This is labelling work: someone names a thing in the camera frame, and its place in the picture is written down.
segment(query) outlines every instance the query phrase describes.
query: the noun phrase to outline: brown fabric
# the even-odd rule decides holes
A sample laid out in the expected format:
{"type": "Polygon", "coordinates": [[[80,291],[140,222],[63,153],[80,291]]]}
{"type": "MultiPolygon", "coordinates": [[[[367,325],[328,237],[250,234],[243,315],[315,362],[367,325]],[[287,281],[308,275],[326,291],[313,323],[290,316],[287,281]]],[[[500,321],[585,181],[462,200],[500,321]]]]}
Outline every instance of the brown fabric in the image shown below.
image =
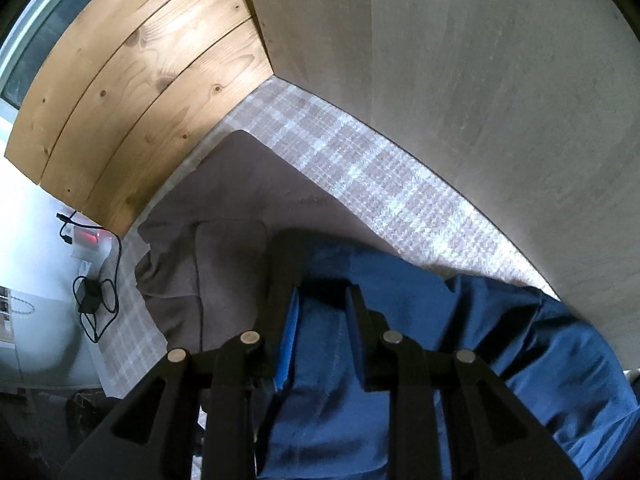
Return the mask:
{"type": "Polygon", "coordinates": [[[168,348],[218,348],[266,302],[271,239],[300,229],[393,248],[342,203],[246,132],[230,134],[138,232],[150,244],[138,290],[168,348]]]}

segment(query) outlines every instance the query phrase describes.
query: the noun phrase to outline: blue garment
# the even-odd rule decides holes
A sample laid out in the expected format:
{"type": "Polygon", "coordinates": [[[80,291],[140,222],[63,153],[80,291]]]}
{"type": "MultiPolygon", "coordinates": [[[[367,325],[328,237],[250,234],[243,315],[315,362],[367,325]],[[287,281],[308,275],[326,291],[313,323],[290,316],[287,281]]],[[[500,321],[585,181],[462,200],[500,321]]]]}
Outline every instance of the blue garment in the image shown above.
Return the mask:
{"type": "MultiPolygon", "coordinates": [[[[636,396],[606,341],[540,290],[479,276],[444,282],[390,254],[314,243],[305,280],[360,285],[370,310],[426,349],[474,349],[586,480],[596,478],[638,420],[636,396]]],[[[290,385],[262,478],[385,478],[388,394],[365,393],[356,379],[343,297],[307,290],[303,282],[294,298],[300,312],[290,385]]]]}

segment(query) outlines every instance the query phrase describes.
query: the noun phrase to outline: black power brick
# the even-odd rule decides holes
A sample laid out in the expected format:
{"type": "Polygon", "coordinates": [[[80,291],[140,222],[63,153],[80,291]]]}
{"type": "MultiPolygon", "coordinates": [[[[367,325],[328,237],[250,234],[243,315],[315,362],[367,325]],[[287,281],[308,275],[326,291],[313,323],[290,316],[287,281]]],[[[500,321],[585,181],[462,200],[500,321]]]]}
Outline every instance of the black power brick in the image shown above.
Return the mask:
{"type": "Polygon", "coordinates": [[[82,278],[76,292],[78,312],[80,314],[95,314],[102,304],[102,283],[89,278],[82,278]]]}

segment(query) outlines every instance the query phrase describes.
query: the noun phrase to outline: wooden panel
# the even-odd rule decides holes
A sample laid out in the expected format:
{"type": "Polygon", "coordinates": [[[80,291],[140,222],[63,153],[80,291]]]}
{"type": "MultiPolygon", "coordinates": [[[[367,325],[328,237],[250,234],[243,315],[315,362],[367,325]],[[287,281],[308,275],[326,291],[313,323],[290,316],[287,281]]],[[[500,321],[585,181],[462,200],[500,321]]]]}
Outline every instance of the wooden panel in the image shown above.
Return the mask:
{"type": "Polygon", "coordinates": [[[611,0],[253,0],[274,72],[480,208],[640,364],[640,44],[611,0]]]}
{"type": "Polygon", "coordinates": [[[91,83],[63,129],[40,185],[81,210],[144,112],[200,54],[249,16],[244,0],[172,0],[158,10],[91,83]]]}
{"type": "Polygon", "coordinates": [[[149,108],[111,159],[84,213],[125,234],[196,143],[271,75],[255,24],[248,20],[200,56],[149,108]]]}
{"type": "Polygon", "coordinates": [[[36,184],[66,121],[97,73],[167,1],[92,0],[62,35],[25,97],[5,153],[36,184]]]}

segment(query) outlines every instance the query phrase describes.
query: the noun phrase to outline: checkered blanket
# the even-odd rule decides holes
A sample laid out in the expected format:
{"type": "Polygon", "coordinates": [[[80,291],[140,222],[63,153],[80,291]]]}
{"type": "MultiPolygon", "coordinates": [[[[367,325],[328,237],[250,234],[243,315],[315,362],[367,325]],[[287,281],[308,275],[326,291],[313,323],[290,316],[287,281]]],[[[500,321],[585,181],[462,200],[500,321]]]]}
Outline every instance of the checkered blanket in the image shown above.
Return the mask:
{"type": "MultiPolygon", "coordinates": [[[[194,148],[123,240],[121,311],[99,348],[124,396],[166,352],[166,341],[136,289],[134,268],[148,250],[138,226],[152,207],[227,134],[245,130],[334,195],[412,264],[443,275],[471,272],[553,291],[507,238],[451,186],[349,114],[271,77],[194,148]]],[[[103,267],[112,276],[115,251],[103,267]]]]}

